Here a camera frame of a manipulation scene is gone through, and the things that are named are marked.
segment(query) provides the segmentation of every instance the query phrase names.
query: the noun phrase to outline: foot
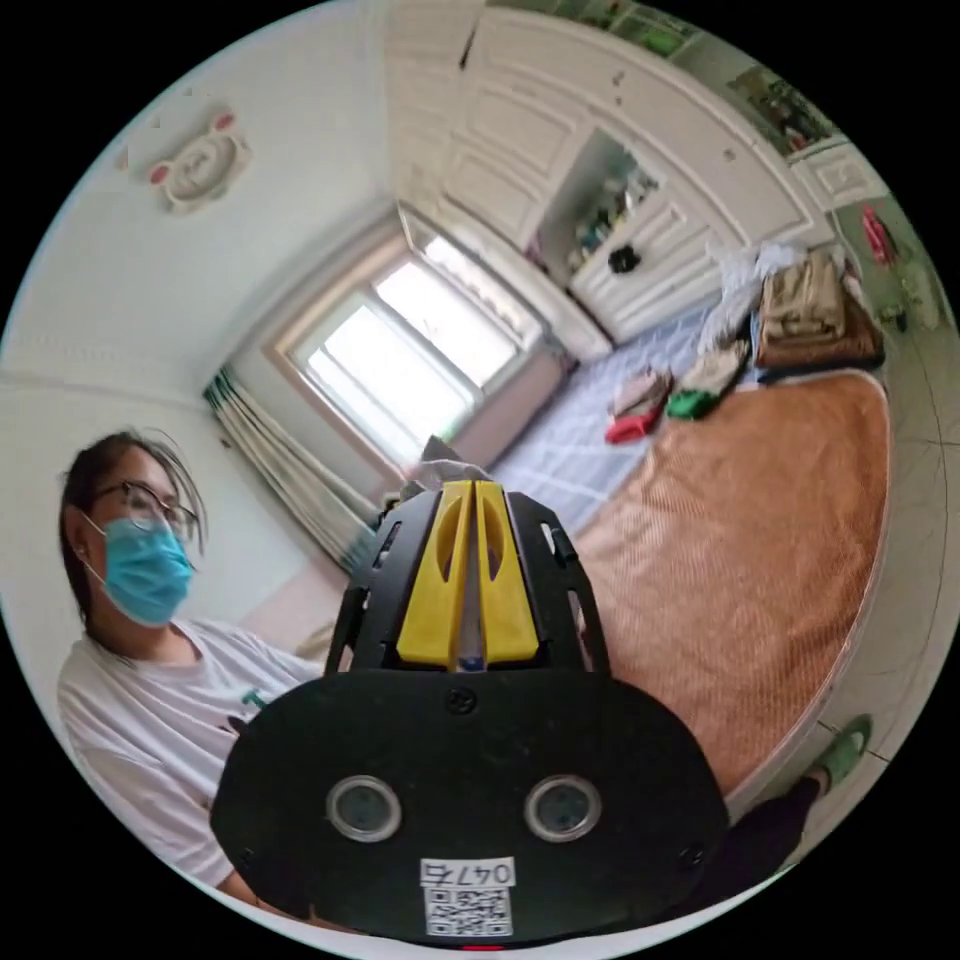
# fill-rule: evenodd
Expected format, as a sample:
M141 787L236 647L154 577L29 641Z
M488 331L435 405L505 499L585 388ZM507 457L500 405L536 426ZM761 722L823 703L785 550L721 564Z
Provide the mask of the foot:
M817 758L805 776L820 784L820 796L845 780L867 752L873 723L863 715L852 720L837 734L833 743Z

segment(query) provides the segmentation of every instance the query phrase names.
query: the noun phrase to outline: red object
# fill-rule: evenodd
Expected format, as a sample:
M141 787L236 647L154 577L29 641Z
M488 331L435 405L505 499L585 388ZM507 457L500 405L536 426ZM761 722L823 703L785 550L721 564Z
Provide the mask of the red object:
M867 243L870 244L873 259L881 267L892 267L897 259L897 252L890 239L889 231L873 207L866 207L863 211L863 231L867 235Z
M607 427L603 439L612 444L641 440L656 426L660 414L663 412L663 406L661 404L656 410L651 410L650 413L644 413L638 417L620 417L618 420L614 420Z

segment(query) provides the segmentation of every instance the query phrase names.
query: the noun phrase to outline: wall decoration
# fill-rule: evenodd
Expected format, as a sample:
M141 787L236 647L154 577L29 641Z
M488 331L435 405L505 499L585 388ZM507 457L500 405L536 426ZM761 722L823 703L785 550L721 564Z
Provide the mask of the wall decoration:
M696 27L637 0L488 0L509 7L572 20L671 59L698 33Z
M780 134L782 140L775 145L784 156L838 133L806 97L762 64L746 70L728 86Z
M150 184L160 189L171 213L184 215L219 200L246 169L251 153L237 132L236 117L223 111L202 136L170 160L156 164Z

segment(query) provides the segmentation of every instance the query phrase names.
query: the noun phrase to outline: curtain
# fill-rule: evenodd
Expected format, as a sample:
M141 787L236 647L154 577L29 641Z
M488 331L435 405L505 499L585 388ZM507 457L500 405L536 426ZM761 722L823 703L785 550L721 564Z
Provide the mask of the curtain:
M303 528L347 573L368 556L377 509L267 414L224 367L204 398Z

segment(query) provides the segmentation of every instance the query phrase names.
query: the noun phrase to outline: floor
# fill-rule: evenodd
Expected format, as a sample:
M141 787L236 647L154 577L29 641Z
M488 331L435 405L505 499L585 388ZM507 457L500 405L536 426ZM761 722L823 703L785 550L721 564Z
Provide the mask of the floor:
M856 715L872 714L874 735L860 766L814 807L791 862L847 816L900 749L933 690L960 619L960 336L945 324L891 336L893 489L873 609L819 722L760 799L793 782Z

